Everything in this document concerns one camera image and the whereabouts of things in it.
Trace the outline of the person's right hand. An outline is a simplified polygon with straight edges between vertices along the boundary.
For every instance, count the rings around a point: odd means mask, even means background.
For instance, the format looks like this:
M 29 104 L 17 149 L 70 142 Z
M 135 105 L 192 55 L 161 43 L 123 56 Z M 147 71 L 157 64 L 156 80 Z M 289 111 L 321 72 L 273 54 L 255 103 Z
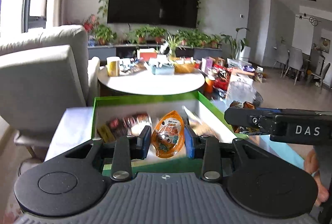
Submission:
M 318 195 L 315 201 L 315 206 L 319 207 L 322 203 L 328 200 L 329 192 L 321 182 L 319 162 L 314 149 L 312 149 L 304 159 L 304 170 L 316 181 Z

